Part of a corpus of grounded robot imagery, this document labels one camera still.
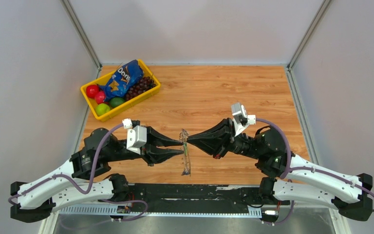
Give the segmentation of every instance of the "gray wall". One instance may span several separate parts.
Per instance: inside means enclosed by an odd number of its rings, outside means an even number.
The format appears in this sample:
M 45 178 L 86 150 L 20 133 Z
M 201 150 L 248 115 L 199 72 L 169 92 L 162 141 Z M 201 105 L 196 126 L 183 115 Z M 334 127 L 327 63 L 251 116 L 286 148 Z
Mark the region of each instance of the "gray wall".
M 102 63 L 287 63 L 322 0 L 71 0 Z
M 294 74 L 321 164 L 374 177 L 374 1 L 334 1 Z M 349 224 L 374 233 L 374 214 Z
M 59 1 L 0 1 L 0 234 L 37 233 L 9 218 L 9 185 L 71 154 L 96 68 Z

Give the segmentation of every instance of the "plastic tray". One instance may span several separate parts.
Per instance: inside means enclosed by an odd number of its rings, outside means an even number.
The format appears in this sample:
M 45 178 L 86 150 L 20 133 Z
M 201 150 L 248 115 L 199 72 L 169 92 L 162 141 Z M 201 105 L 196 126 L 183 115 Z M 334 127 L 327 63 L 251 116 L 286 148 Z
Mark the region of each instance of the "plastic tray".
M 86 89 L 87 89 L 87 86 L 92 85 L 92 84 L 105 85 L 107 83 L 107 81 L 111 78 L 111 76 L 114 74 L 115 71 L 112 71 L 112 72 L 110 72 L 110 73 L 108 73 L 108 74 L 106 74 L 106 75 L 104 75 L 104 76 L 102 76 L 102 77 L 100 77 L 96 80 L 93 80 L 93 81 L 81 86 L 82 95 L 84 96 L 85 100 L 87 101 L 88 105 L 90 106 L 91 112 L 93 113 L 93 115 L 96 119 L 98 119 L 102 122 L 107 121 L 108 119 L 110 119 L 110 118 L 116 116 L 117 114 L 129 109 L 130 107 L 148 99 L 149 97 L 157 94 L 160 91 L 161 84 L 157 80 L 157 78 L 152 74 L 152 72 L 149 70 L 149 68 L 145 65 L 145 63 L 141 59 L 137 59 L 137 61 L 138 61 L 138 65 L 140 65 L 141 69 L 143 69 L 143 71 L 144 71 L 144 76 L 145 77 L 151 77 L 151 79 L 154 81 L 154 84 L 156 84 L 156 86 L 154 88 L 146 91 L 145 93 L 142 93 L 142 94 L 136 96 L 135 98 L 124 102 L 123 104 L 115 107 L 114 109 L 111 109 L 110 111 L 108 111 L 107 113 L 105 113 L 101 116 L 98 116 L 96 114 L 95 108 L 98 104 L 95 102 L 94 99 L 87 97 Z

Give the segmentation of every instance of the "wooden table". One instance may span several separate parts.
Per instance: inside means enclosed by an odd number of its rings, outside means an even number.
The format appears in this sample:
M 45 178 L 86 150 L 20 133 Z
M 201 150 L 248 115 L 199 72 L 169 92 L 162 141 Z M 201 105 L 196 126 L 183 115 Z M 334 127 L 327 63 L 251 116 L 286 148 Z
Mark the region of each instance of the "wooden table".
M 101 75 L 116 69 L 104 66 Z M 96 128 L 110 129 L 122 119 L 139 119 L 158 132 L 179 138 L 182 128 L 190 135 L 207 130 L 223 118 L 232 117 L 230 105 L 240 101 L 248 114 L 270 120 L 286 133 L 292 151 L 308 159 L 302 131 L 293 104 L 286 74 L 280 66 L 150 66 L 160 80 L 160 92 L 106 122 L 89 113 L 83 138 Z M 262 123 L 250 126 L 246 133 L 254 136 Z M 114 133 L 126 138 L 126 131 Z M 109 173 L 120 173 L 133 183 L 191 184 L 259 184 L 265 177 L 257 162 L 244 156 L 227 153 L 213 159 L 193 145 L 188 145 L 191 176 L 183 175 L 182 156 L 148 167 L 142 159 L 111 162 Z M 108 174 L 97 178 L 101 180 Z

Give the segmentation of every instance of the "red apple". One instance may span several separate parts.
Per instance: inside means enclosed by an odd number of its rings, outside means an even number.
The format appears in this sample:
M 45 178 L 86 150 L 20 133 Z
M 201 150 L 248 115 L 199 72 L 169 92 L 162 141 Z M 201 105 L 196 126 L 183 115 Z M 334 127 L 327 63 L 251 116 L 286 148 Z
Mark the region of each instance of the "red apple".
M 95 95 L 95 97 L 94 97 L 95 102 L 96 102 L 97 104 L 101 104 L 101 103 L 103 103 L 104 100 L 105 100 L 105 98 L 106 98 L 106 96 L 105 96 L 104 91 L 99 91 L 99 92 Z
M 94 98 L 97 93 L 99 93 L 98 85 L 92 84 L 87 86 L 87 97 Z

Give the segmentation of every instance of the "doritos bag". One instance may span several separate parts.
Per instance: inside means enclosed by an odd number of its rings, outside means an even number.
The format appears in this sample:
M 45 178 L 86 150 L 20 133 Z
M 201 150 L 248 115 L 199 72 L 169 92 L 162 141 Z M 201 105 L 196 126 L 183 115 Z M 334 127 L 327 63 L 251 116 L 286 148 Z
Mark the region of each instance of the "doritos bag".
M 128 89 L 143 76 L 144 71 L 138 65 L 137 60 L 123 65 L 111 76 L 106 85 L 99 86 L 105 92 L 105 101 L 110 101 L 113 97 L 123 98 Z

